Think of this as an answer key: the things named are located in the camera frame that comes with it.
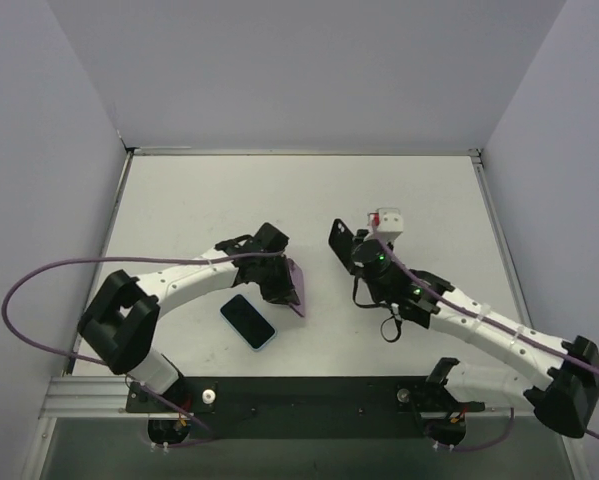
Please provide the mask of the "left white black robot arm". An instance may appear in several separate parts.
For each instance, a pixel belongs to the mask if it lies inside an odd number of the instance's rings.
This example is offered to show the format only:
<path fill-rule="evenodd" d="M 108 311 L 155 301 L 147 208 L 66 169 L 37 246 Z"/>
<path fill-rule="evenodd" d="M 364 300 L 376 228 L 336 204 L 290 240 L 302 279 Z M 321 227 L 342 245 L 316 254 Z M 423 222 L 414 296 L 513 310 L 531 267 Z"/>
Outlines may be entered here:
<path fill-rule="evenodd" d="M 191 394 L 183 374 L 152 347 L 158 321 L 204 295 L 249 283 L 265 302 L 303 317 L 303 273 L 284 253 L 288 242 L 264 223 L 255 234 L 221 241 L 189 264 L 138 276 L 115 271 L 83 313 L 78 333 L 110 371 L 144 383 L 158 409 L 175 410 Z"/>

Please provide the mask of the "black phone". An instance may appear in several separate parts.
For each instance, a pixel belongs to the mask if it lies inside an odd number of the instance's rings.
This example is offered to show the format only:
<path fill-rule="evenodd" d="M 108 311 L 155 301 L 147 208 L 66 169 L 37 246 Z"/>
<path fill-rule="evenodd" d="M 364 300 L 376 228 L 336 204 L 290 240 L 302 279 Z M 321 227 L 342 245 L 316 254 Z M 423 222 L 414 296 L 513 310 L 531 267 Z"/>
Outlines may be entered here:
<path fill-rule="evenodd" d="M 345 270 L 350 275 L 353 275 L 356 269 L 352 260 L 354 235 L 348 226 L 339 218 L 333 220 L 328 237 L 328 245 Z"/>

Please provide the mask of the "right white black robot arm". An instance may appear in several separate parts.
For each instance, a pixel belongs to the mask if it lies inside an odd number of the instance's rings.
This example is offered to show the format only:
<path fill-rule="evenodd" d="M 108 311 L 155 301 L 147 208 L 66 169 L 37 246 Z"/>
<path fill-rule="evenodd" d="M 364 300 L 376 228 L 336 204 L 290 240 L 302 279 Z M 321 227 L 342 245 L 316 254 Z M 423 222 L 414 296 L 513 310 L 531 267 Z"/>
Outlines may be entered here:
<path fill-rule="evenodd" d="M 599 400 L 599 351 L 593 341 L 543 334 L 430 272 L 405 271 L 363 231 L 352 234 L 335 226 L 329 243 L 346 270 L 365 282 L 373 306 L 494 358 L 492 367 L 439 362 L 440 382 L 454 401 L 530 411 L 544 426 L 571 438 L 587 433 Z"/>

